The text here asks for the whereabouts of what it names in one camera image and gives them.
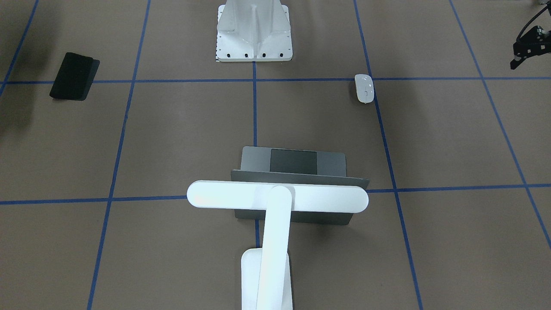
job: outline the computer mouse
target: computer mouse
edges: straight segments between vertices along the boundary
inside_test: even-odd
[[[356,82],[358,100],[363,103],[372,102],[375,98],[375,88],[371,77],[367,74],[356,74],[354,81]]]

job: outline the black eraser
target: black eraser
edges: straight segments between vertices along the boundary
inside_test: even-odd
[[[68,52],[50,91],[55,99],[84,100],[98,70],[99,61]]]

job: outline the blue grid line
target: blue grid line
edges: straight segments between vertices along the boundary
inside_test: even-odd
[[[360,11],[358,10],[358,3],[354,0],[354,10],[356,11],[356,20],[358,21],[358,29],[360,30],[361,45],[364,49],[365,66],[368,68],[368,74],[371,75],[371,66],[369,65],[368,48],[365,46],[364,29],[361,26]]]
[[[99,83],[99,84],[104,84],[104,83],[132,83],[132,80],[131,79],[98,79],[98,80],[95,80],[93,81],[93,83]]]
[[[407,193],[413,191],[450,191],[450,190],[482,190],[482,189],[513,189],[524,188],[522,184],[510,185],[480,185],[480,186],[443,186],[434,188],[399,188],[396,189],[399,193]]]
[[[252,62],[252,131],[253,146],[258,146],[258,126],[257,126],[257,96],[256,96],[256,61]],[[260,247],[260,224],[255,220],[255,240],[256,248]]]
[[[358,4],[357,4],[356,0],[354,0],[354,9],[356,10],[356,18],[358,20],[358,28],[360,29],[361,40],[364,43],[363,47],[364,47],[364,54],[365,54],[365,62],[368,66],[368,73],[371,74],[371,68],[369,66],[368,50],[367,50],[367,47],[365,46],[364,33],[363,33],[362,28],[361,28],[360,14],[359,14],[359,11],[358,11]],[[403,215],[403,212],[402,212],[402,204],[400,203],[400,197],[398,196],[398,192],[396,191],[396,189],[397,189],[396,180],[394,178],[394,171],[392,169],[392,161],[390,159],[390,152],[388,151],[388,143],[387,143],[387,140],[386,140],[385,128],[384,128],[384,125],[383,125],[383,122],[382,122],[381,110],[379,108],[379,101],[377,99],[377,92],[375,92],[374,103],[375,103],[375,109],[377,111],[377,119],[379,120],[379,126],[380,126],[380,129],[381,129],[381,137],[382,137],[383,145],[385,146],[385,154],[386,154],[386,160],[387,160],[387,164],[388,164],[388,171],[390,173],[390,178],[392,180],[392,188],[395,191],[394,192],[394,197],[396,199],[396,206],[398,208],[398,216],[400,218],[400,225],[402,226],[402,234],[403,234],[403,237],[404,237],[404,245],[406,246],[406,252],[407,252],[408,261],[409,261],[409,268],[411,270],[413,285],[415,287],[415,294],[417,296],[417,305],[419,307],[419,310],[423,310],[423,301],[421,299],[421,292],[419,290],[419,284],[417,282],[417,273],[415,272],[415,265],[413,263],[413,256],[412,256],[412,253],[411,253],[411,247],[409,245],[409,238],[408,238],[408,233],[407,233],[407,229],[406,229],[406,222],[404,221],[404,215]]]
[[[324,82],[324,81],[353,81],[354,78],[259,78],[258,82]]]
[[[528,184],[529,188],[551,188],[551,183]],[[480,186],[446,186],[433,188],[397,188],[397,189],[367,189],[368,194],[377,193],[407,193],[425,191],[462,191],[462,190],[492,190],[492,189],[516,189],[525,188],[523,184],[509,185],[480,185]],[[135,196],[135,197],[113,197],[113,201],[145,201],[145,200],[178,200],[187,199],[186,195],[169,196]],[[37,200],[4,200],[0,205],[33,205],[33,204],[66,204],[72,202],[107,202],[109,198],[70,198],[70,199],[37,199]]]
[[[31,23],[33,22],[34,15],[36,13],[36,7],[38,7],[38,1],[35,1],[35,4],[33,6],[33,10],[31,11],[31,15],[29,16],[29,21],[27,22],[27,25],[25,26],[25,30],[23,30],[23,35],[21,36],[21,40],[19,40],[19,44],[17,45],[17,49],[15,49],[15,53],[12,58],[12,62],[9,64],[8,72],[6,72],[6,76],[4,77],[4,83],[2,83],[2,86],[0,86],[0,97],[4,93],[4,88],[6,88],[6,84],[9,80],[9,76],[12,74],[13,67],[15,66],[15,62],[17,60],[17,57],[19,56],[19,52],[21,51],[21,47],[23,46],[23,41],[25,41],[25,38],[27,37],[27,33],[29,32],[29,28],[31,27]]]
[[[522,79],[551,79],[551,77],[484,77],[484,79],[497,79],[497,80],[522,80]]]
[[[528,184],[529,188],[551,188],[551,183]]]
[[[136,83],[193,83],[193,82],[252,82],[249,78],[206,78],[206,79],[136,79]]]
[[[255,220],[255,242],[256,248],[258,249],[260,247],[260,224],[258,220]]]
[[[257,138],[258,138],[258,135],[257,135],[257,119],[256,119],[256,111],[257,111],[257,106],[256,106],[256,103],[257,103],[257,98],[256,98],[256,81],[257,81],[257,78],[256,78],[256,61],[253,61],[252,62],[252,130],[253,130],[253,146],[258,146],[257,145]]]
[[[480,77],[371,77],[373,81],[461,81],[475,80]],[[521,80],[547,80],[551,77],[484,77],[485,80],[497,81],[521,81]],[[331,82],[353,81],[354,78],[258,78],[257,82]],[[0,82],[6,85],[21,84],[53,84],[54,81],[7,81]],[[94,84],[132,83],[131,79],[100,79]],[[136,79],[135,83],[227,83],[227,82],[253,82],[251,78],[219,78],[219,79]]]
[[[112,201],[149,201],[149,200],[185,200],[186,195],[174,196],[140,196],[140,197],[113,197]]]
[[[132,102],[132,94],[134,92],[134,85],[136,85],[134,81],[136,80],[136,76],[138,74],[139,59],[140,59],[140,55],[142,53],[142,45],[143,45],[143,40],[144,40],[144,37],[145,37],[145,29],[147,27],[147,19],[149,17],[149,8],[150,8],[150,6],[151,6],[151,0],[148,0],[147,1],[147,7],[145,8],[145,16],[144,16],[143,26],[142,26],[142,35],[140,37],[140,41],[139,41],[139,45],[138,45],[138,52],[136,54],[136,62],[134,64],[134,74],[132,75],[132,83],[130,85],[130,91],[129,91],[128,100],[127,100],[127,103],[126,103],[125,118],[124,118],[123,123],[122,123],[121,137],[120,137],[119,142],[118,142],[117,157],[115,159],[115,167],[113,169],[113,180],[111,182],[111,189],[109,190],[109,199],[107,201],[107,207],[105,208],[104,223],[103,223],[103,227],[101,229],[100,243],[99,243],[99,246],[98,246],[98,255],[96,257],[96,264],[94,266],[94,275],[92,277],[92,283],[91,283],[91,286],[90,286],[90,295],[88,297],[87,310],[92,309],[92,303],[94,301],[94,293],[95,293],[95,289],[96,289],[96,283],[97,283],[97,280],[98,280],[98,272],[99,272],[99,268],[100,268],[101,254],[103,252],[103,246],[104,246],[104,243],[105,243],[105,233],[107,232],[107,223],[109,221],[109,213],[111,211],[111,204],[113,202],[113,194],[115,192],[115,183],[117,181],[118,165],[119,165],[120,160],[121,160],[122,145],[123,145],[124,140],[125,140],[126,122],[128,120],[128,112],[130,110],[130,104]]]
[[[107,198],[71,198],[71,199],[36,199],[36,200],[6,200],[0,201],[0,206],[38,205],[38,204],[70,204],[74,202],[107,202]]]
[[[387,77],[374,78],[373,81],[461,81],[465,79],[479,80],[479,77]]]
[[[495,117],[497,118],[497,121],[499,123],[499,127],[501,128],[501,131],[503,133],[503,137],[505,138],[505,141],[507,142],[507,146],[509,147],[509,151],[511,152],[513,160],[515,161],[515,165],[517,167],[518,174],[520,175],[522,183],[526,188],[526,194],[528,195],[528,198],[530,199],[530,203],[532,204],[532,208],[534,209],[534,213],[536,214],[539,225],[541,226],[543,234],[545,236],[545,239],[547,240],[547,245],[551,249],[551,239],[549,238],[549,234],[547,232],[545,224],[543,223],[542,217],[539,214],[538,207],[536,206],[536,203],[534,202],[534,199],[532,197],[532,193],[530,192],[530,188],[528,187],[528,184],[526,183],[526,179],[524,177],[524,174],[522,173],[522,169],[520,167],[520,164],[518,163],[517,157],[515,155],[515,151],[513,150],[513,146],[511,144],[511,141],[509,140],[509,136],[507,135],[507,132],[505,131],[505,126],[501,122],[501,117],[499,116],[498,110],[495,106],[494,99],[492,98],[492,96],[490,94],[490,90],[488,88],[488,85],[486,84],[486,81],[484,79],[484,75],[482,74],[482,70],[480,70],[480,66],[478,65],[478,61],[477,61],[476,57],[474,56],[474,52],[473,52],[473,49],[471,47],[471,43],[469,43],[469,39],[467,38],[467,34],[465,33],[465,30],[463,28],[463,24],[461,24],[461,20],[459,19],[459,15],[457,14],[457,10],[456,10],[455,6],[453,5],[453,1],[449,0],[449,2],[450,2],[450,6],[453,10],[453,13],[455,15],[455,18],[457,19],[457,23],[459,24],[459,28],[461,29],[461,33],[463,34],[463,38],[465,39],[465,42],[467,43],[469,51],[471,52],[471,56],[473,57],[474,65],[476,66],[478,74],[480,75],[480,77],[482,79],[482,84],[484,85],[484,89],[486,90],[486,94],[488,95],[488,99],[490,100],[491,107],[494,110],[494,114],[495,114]]]
[[[22,85],[22,84],[53,84],[53,81],[10,81],[6,85]]]

